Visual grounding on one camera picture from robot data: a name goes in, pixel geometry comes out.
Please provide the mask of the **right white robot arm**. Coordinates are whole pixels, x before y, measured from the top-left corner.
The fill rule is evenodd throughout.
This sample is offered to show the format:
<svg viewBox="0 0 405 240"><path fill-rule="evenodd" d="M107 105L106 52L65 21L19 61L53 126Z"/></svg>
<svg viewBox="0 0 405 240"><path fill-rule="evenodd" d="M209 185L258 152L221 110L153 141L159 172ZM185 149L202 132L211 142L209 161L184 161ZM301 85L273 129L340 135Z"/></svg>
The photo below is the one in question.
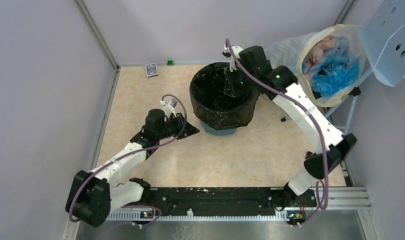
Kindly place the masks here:
<svg viewBox="0 0 405 240"><path fill-rule="evenodd" d="M288 114L314 148L283 188L284 201L297 206L312 186L328 183L329 173L346 158L357 138L333 126L308 98L297 76L285 65L273 66L261 46L224 45L222 54L230 59L225 70L226 94L235 97L239 90L256 87Z"/></svg>

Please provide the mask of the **black trash bag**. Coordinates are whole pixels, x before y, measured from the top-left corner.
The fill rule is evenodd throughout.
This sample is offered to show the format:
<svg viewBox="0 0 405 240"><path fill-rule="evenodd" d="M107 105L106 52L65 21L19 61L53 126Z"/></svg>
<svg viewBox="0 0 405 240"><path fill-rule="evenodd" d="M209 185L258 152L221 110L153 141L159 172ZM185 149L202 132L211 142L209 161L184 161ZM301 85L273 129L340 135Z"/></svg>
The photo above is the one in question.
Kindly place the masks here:
<svg viewBox="0 0 405 240"><path fill-rule="evenodd" d="M246 127L253 119L257 89L232 98L224 94L224 68L228 62L214 62L201 68L191 79L190 100L195 116L216 130Z"/></svg>

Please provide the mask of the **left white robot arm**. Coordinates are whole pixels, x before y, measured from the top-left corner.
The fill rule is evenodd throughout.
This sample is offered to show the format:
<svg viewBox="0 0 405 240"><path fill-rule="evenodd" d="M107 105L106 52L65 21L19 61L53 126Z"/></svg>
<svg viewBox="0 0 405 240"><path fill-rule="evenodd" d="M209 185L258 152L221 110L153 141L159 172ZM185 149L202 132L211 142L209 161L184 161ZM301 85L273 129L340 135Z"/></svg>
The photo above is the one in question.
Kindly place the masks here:
<svg viewBox="0 0 405 240"><path fill-rule="evenodd" d="M65 205L70 221L82 221L97 228L112 211L126 204L148 205L151 185L140 178L119 184L121 178L161 148L161 140L172 143L199 132L180 112L167 114L162 109L151 109L141 130L119 153L100 167L76 173Z"/></svg>

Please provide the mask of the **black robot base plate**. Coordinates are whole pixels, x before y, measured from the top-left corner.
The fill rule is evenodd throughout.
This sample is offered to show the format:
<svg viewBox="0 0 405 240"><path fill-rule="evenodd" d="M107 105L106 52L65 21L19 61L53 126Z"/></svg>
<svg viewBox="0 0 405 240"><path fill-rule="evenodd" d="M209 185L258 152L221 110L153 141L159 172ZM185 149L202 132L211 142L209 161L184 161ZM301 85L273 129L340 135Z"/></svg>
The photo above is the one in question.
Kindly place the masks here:
<svg viewBox="0 0 405 240"><path fill-rule="evenodd" d="M280 210L318 205L311 189L294 196L281 187L159 187L145 190L142 200L164 217L274 216Z"/></svg>

